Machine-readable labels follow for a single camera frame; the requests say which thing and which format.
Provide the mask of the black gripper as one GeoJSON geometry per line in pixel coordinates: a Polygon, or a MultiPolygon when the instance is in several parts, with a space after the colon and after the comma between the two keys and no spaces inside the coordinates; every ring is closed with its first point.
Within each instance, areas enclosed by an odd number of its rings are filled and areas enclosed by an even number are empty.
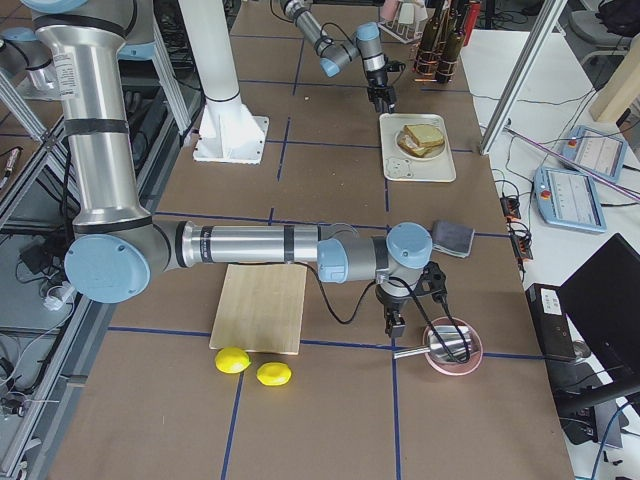
{"type": "Polygon", "coordinates": [[[384,282],[376,287],[376,298],[384,308],[385,333],[402,336],[406,323],[402,309],[410,299],[410,290],[399,282],[384,282]]]}
{"type": "Polygon", "coordinates": [[[382,103],[395,103],[397,100],[393,84],[389,83],[388,74],[402,75],[403,67],[382,67],[375,71],[367,71],[367,94],[369,101],[374,104],[377,113],[382,112],[382,103]]]}

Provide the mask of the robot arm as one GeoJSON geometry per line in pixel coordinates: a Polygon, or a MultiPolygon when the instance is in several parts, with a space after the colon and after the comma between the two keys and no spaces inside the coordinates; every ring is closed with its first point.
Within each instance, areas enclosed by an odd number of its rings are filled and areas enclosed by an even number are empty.
{"type": "MultiPolygon", "coordinates": [[[[385,332],[404,333],[401,309],[418,300],[432,252],[423,226],[404,222],[385,236],[360,237],[348,225],[328,227],[197,226],[190,221],[155,222],[136,187],[129,123],[122,98],[118,54],[137,27],[149,24],[143,1],[21,1],[33,14],[37,38],[52,53],[64,114],[64,132],[79,183],[75,240],[64,258],[67,278],[78,292],[106,304],[143,292],[165,271],[200,263],[297,264],[314,273],[331,315],[341,324],[355,317],[376,285],[384,306],[385,332]],[[323,283],[370,280],[349,319],[330,308],[323,283]]],[[[361,58],[374,105],[394,106],[388,58],[376,22],[358,26],[335,45],[304,1],[279,1],[334,76],[361,58]]],[[[179,1],[206,98],[197,154],[204,161],[256,164],[268,118],[253,116],[241,100],[222,1],[179,1]]]]}
{"type": "Polygon", "coordinates": [[[359,25],[347,35],[337,24],[320,24],[311,13],[312,1],[280,1],[283,14],[313,45],[319,63],[328,77],[335,77],[350,63],[362,61],[369,101],[378,113],[393,113],[396,91],[389,82],[389,72],[402,73],[405,64],[390,60],[383,51],[381,32],[375,21],[359,25]]]}

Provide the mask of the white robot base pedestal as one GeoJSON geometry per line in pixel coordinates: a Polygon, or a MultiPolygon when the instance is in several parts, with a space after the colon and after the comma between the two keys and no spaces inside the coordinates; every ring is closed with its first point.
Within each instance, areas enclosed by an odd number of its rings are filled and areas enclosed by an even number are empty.
{"type": "Polygon", "coordinates": [[[179,6],[206,100],[194,159],[260,163],[269,119],[252,115],[242,101],[223,3],[183,0],[179,6]]]}

